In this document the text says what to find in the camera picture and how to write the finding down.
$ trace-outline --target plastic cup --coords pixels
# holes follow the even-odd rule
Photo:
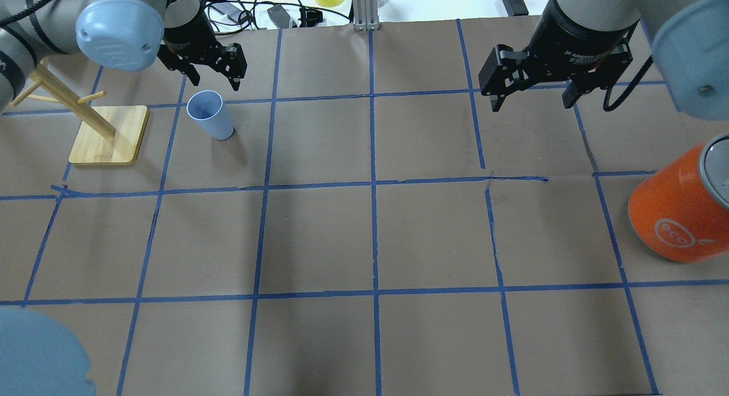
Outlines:
[[[658,254],[695,263],[729,251],[729,134],[694,147],[635,188],[628,214]]]
[[[232,136],[232,117],[217,92],[207,89],[193,95],[187,101],[187,115],[216,140]]]

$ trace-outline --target light blue cup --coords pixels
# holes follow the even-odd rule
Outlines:
[[[94,396],[81,342],[43,313],[0,306],[0,395]]]
[[[187,101],[187,115],[216,140],[232,136],[232,117],[217,92],[207,89],[193,95]]]

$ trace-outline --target table surface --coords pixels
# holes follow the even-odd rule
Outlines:
[[[476,74],[537,20],[243,32],[240,92],[53,58],[151,116],[116,168],[67,164],[56,105],[0,116],[0,305],[65,323],[99,394],[729,393],[729,256],[661,259],[625,208],[729,124],[656,70],[612,113],[560,85],[492,113]],[[230,139],[187,116],[201,89]]]

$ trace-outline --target blue tape line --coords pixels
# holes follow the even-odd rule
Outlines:
[[[729,285],[729,279],[696,279],[679,281],[642,281],[628,282],[631,288],[659,288],[659,287],[707,287]],[[590,289],[623,289],[622,282],[601,284],[555,284],[555,285],[514,285],[504,286],[506,292],[542,292],[542,291],[578,291]],[[501,287],[447,287],[447,288],[395,288],[379,289],[380,296],[397,295],[447,295],[469,293],[495,293]],[[374,289],[360,289],[352,291],[318,291],[318,292],[284,292],[258,294],[259,300],[283,300],[311,297],[364,297],[375,295]],[[214,302],[227,300],[252,300],[253,294],[237,295],[193,295],[169,297],[141,297],[141,303],[175,303],[175,302]],[[0,305],[71,305],[76,303],[135,303],[135,297],[97,297],[75,299],[29,299],[29,300],[0,300]]]
[[[601,176],[632,176],[632,175],[653,175],[658,171],[607,171],[607,172],[598,172],[593,173],[594,177],[601,177]]]
[[[459,293],[500,292],[500,287],[405,288],[380,289],[380,295],[440,295]]]
[[[55,207],[53,207],[53,213],[50,216],[50,220],[48,221],[48,226],[46,227],[46,232],[43,234],[43,239],[41,240],[41,246],[38,248],[38,254],[36,256],[36,261],[33,264],[33,271],[31,271],[31,278],[28,280],[28,285],[26,286],[26,294],[23,296],[23,301],[27,301],[31,297],[31,290],[33,289],[33,283],[36,281],[36,275],[38,274],[38,268],[41,266],[41,259],[43,258],[43,253],[45,252],[46,244],[48,243],[48,236],[50,235],[50,230],[53,228],[53,224],[55,223],[55,217],[58,215],[58,210],[60,209],[60,204],[63,201],[63,196],[60,195],[55,199]]]
[[[91,86],[91,92],[89,93],[90,95],[96,93],[96,90],[99,89],[99,82],[101,81],[102,72],[104,72],[104,66],[99,66],[99,71],[96,72],[96,80],[94,80],[93,86]]]
[[[585,144],[585,152],[588,153],[588,158],[590,159],[590,163],[593,167],[593,171],[599,172],[600,165],[598,165],[597,158],[595,157],[594,153],[592,152],[592,149],[590,148],[590,142],[588,141],[588,133],[585,130],[585,124],[583,124],[583,118],[580,115],[580,107],[578,107],[578,105],[575,104],[572,107],[572,110],[575,111],[575,118],[578,119],[578,127],[580,128],[580,133],[583,136],[583,142]]]
[[[225,300],[252,300],[253,295],[198,295],[172,297],[141,297],[141,303],[215,302]]]
[[[363,289],[357,291],[321,291],[321,292],[287,292],[287,293],[269,293],[258,294],[259,300],[276,300],[276,299],[300,299],[305,297],[347,297],[347,296],[372,296],[374,290]]]
[[[147,108],[175,108],[182,104],[153,104],[146,106]]]
[[[599,176],[615,176],[615,175],[643,175],[642,171],[636,173],[596,173]],[[377,185],[398,185],[412,183],[454,183],[454,182],[480,182],[480,181],[549,181],[549,177],[527,175],[527,176],[473,176],[458,178],[414,178],[405,180],[386,179],[375,181]],[[372,181],[354,181],[354,182],[325,182],[325,183],[294,183],[286,185],[270,185],[269,190],[281,189],[316,189],[316,188],[346,188],[356,186],[372,186]],[[74,191],[68,186],[51,185],[51,189],[59,191],[63,194],[63,198],[79,199],[79,198],[133,198],[133,197],[151,197],[159,194],[159,191],[133,191],[132,193],[82,193]],[[265,186],[223,186],[220,188],[187,188],[187,189],[165,189],[162,194],[199,194],[199,193],[237,193],[238,191],[263,191]],[[1,196],[0,201],[22,201],[23,199],[55,199],[54,195],[10,195]]]
[[[463,94],[469,92],[468,89],[435,89],[430,91],[403,91],[403,92],[373,92],[371,97],[409,97],[413,95],[443,95],[443,94]]]
[[[579,291],[586,289],[622,289],[620,282],[603,284],[558,284],[558,285],[517,285],[505,287],[507,292],[540,292],[540,291]]]
[[[490,189],[485,191],[486,198],[486,211],[489,212],[489,232],[492,238],[492,249],[494,251],[494,266],[497,270],[497,281],[499,282],[499,291],[502,297],[502,317],[503,317],[503,332],[506,336],[506,347],[509,354],[509,368],[511,370],[511,381],[514,388],[514,394],[520,396],[521,391],[519,390],[519,376],[516,370],[516,357],[514,355],[514,341],[511,336],[511,322],[509,321],[509,307],[506,300],[506,287],[503,284],[503,273],[499,264],[499,250],[497,249],[497,238],[495,238],[494,232],[494,207],[492,206],[492,192]]]
[[[292,101],[320,101],[320,100],[351,100],[352,98],[363,98],[369,97],[363,94],[348,94],[348,95],[318,95],[315,97],[285,97],[277,98],[276,101],[279,103],[291,103]]]
[[[9,111],[3,116],[39,116],[44,114],[68,114],[70,110],[43,110],[43,111]]]
[[[617,86],[617,87],[624,87],[624,86],[627,86],[628,84],[630,84],[629,81],[620,81],[620,82],[615,83],[615,86]],[[662,86],[664,84],[666,84],[666,82],[664,80],[658,80],[658,81],[641,81],[641,82],[638,83],[638,85],[640,85],[640,86]]]
[[[615,230],[612,227],[612,220],[610,219],[610,212],[607,209],[607,202],[605,201],[605,194],[602,191],[602,185],[600,184],[600,178],[595,178],[595,186],[597,187],[597,193],[600,197],[600,205],[602,206],[602,212],[605,216],[605,223],[607,224],[607,230],[610,234],[610,240],[612,242],[612,249],[615,251],[615,259],[617,260],[617,268],[620,271],[620,278],[622,279],[622,286],[625,288],[625,298],[628,301],[628,308],[630,309],[630,317],[633,319],[633,327],[636,331],[636,338],[638,339],[638,347],[643,357],[643,364],[645,365],[646,375],[648,375],[648,381],[653,394],[658,394],[658,386],[656,385],[656,378],[653,375],[653,368],[650,364],[650,358],[648,357],[648,350],[645,346],[643,339],[643,332],[640,328],[640,322],[638,321],[638,313],[636,312],[635,304],[633,303],[633,294],[630,292],[630,286],[628,285],[628,277],[625,274],[625,268],[622,266],[622,256],[620,256],[620,248],[617,245],[617,238],[615,237]]]
[[[30,201],[31,199],[56,199],[55,195],[7,195],[0,197],[0,201]]]
[[[698,279],[695,281],[647,281],[628,282],[631,288],[656,288],[656,287],[708,287],[713,285],[729,285],[729,279]]]
[[[544,176],[514,176],[514,177],[506,177],[506,176],[491,176],[491,175],[485,175],[485,176],[470,176],[470,177],[459,177],[459,178],[417,178],[417,179],[386,179],[377,181],[378,185],[398,185],[398,184],[404,184],[404,183],[448,183],[448,182],[480,182],[480,181],[487,181],[487,180],[497,180],[497,181],[542,181],[547,182],[549,181],[549,177]]]
[[[139,191],[138,193],[81,193],[80,191],[73,191],[66,187],[58,185],[51,185],[51,189],[62,193],[63,198],[76,199],[76,198],[132,198],[132,197],[151,197],[159,194],[158,191]]]
[[[329,182],[329,183],[302,183],[292,185],[272,185],[271,189],[310,189],[310,188],[344,188],[350,186],[371,186],[370,181],[359,182]]]
[[[93,297],[78,299],[34,299],[27,300],[26,305],[76,305],[96,303],[135,303],[135,297]]]
[[[271,98],[256,98],[253,100],[228,100],[224,101],[226,104],[258,104],[258,103],[270,103]]]
[[[261,220],[258,229],[258,251],[256,253],[256,272],[253,279],[253,301],[251,304],[251,320],[248,328],[248,354],[245,358],[244,396],[251,391],[251,370],[253,367],[253,343],[256,336],[256,319],[258,316],[258,295],[261,286],[261,264],[263,261],[263,240],[266,228],[266,211],[268,211],[268,190],[271,185],[271,156],[273,154],[273,128],[276,120],[276,95],[279,92],[279,67],[281,66],[281,37],[283,32],[279,29],[276,41],[276,65],[273,69],[273,90],[271,92],[271,120],[268,123],[268,151],[266,152],[266,171],[263,183],[263,202],[261,206]]]
[[[71,173],[71,162],[68,161],[65,163],[65,171],[63,171],[63,178],[62,181],[66,182],[68,180],[68,175]]]
[[[124,349],[124,357],[122,358],[122,368],[119,373],[119,381],[117,383],[117,396],[122,396],[124,389],[124,379],[127,373],[127,367],[129,364],[129,355],[132,348],[132,342],[134,340],[134,332],[136,330],[136,321],[139,315],[139,305],[141,304],[141,295],[144,291],[144,281],[146,280],[146,270],[149,265],[149,255],[151,254],[151,247],[154,243],[154,233],[157,230],[157,219],[159,219],[159,210],[162,207],[162,197],[164,196],[165,181],[167,180],[167,168],[170,165],[170,157],[172,155],[172,145],[174,144],[175,133],[177,132],[177,122],[179,120],[180,108],[182,107],[182,95],[185,92],[185,84],[187,77],[183,77],[182,84],[180,84],[180,91],[177,97],[177,110],[175,110],[175,117],[172,121],[172,129],[170,132],[170,139],[167,143],[167,153],[165,155],[165,163],[162,165],[162,175],[159,179],[159,188],[157,189],[157,203],[154,207],[154,215],[151,218],[151,225],[149,226],[149,237],[144,250],[144,260],[142,261],[141,271],[139,272],[139,283],[137,285],[136,300],[134,303],[134,311],[132,312],[132,320],[129,324],[129,333],[127,336],[127,344]]]
[[[481,169],[485,170],[484,147],[481,144],[481,130],[478,127],[478,113],[476,112],[476,98],[473,94],[473,81],[471,81],[471,65],[468,62],[468,52],[466,50],[466,40],[463,37],[463,27],[461,27],[461,19],[456,19],[458,27],[458,38],[461,40],[461,52],[463,53],[463,63],[466,64],[466,79],[468,80],[468,95],[471,99],[471,115],[473,118],[473,129],[476,133],[476,148],[478,150],[478,162]]]
[[[238,193],[239,191],[263,191],[263,186],[225,186],[221,188],[166,189],[163,193],[166,195],[173,195],[202,193]]]
[[[377,237],[377,165],[375,164],[375,39],[367,32],[370,63],[370,179],[372,180],[372,317],[375,334],[375,394],[382,396],[382,352],[380,349],[380,269]]]

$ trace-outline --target orange container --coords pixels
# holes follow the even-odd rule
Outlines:
[[[729,134],[691,149],[635,188],[628,214],[658,254],[695,263],[729,251]]]

